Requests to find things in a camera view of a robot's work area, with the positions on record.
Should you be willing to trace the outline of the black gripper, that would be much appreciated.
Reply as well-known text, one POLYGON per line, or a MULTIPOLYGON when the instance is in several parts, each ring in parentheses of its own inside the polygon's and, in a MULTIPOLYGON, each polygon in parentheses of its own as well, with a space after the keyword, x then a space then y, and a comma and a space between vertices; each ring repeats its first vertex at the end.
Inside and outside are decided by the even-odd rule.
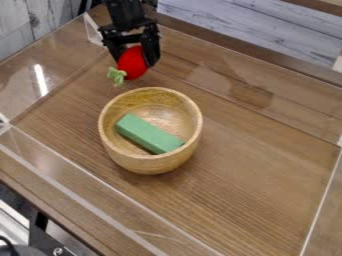
POLYGON ((108 48, 115 61, 119 61, 128 44, 139 44, 143 48, 147 67, 156 64, 160 59, 160 36, 153 19, 145 19, 131 27, 119 27, 115 24, 103 25, 97 31, 103 45, 108 48))

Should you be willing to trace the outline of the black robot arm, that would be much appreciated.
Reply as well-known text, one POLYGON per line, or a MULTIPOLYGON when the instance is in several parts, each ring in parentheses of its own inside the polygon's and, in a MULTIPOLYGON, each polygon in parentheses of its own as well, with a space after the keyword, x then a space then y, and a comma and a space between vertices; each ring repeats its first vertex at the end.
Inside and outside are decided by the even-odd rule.
POLYGON ((101 43, 115 60, 129 44, 139 44, 147 67, 160 59, 160 31, 157 21, 147 17, 140 0, 103 0, 111 23, 99 27, 101 43))

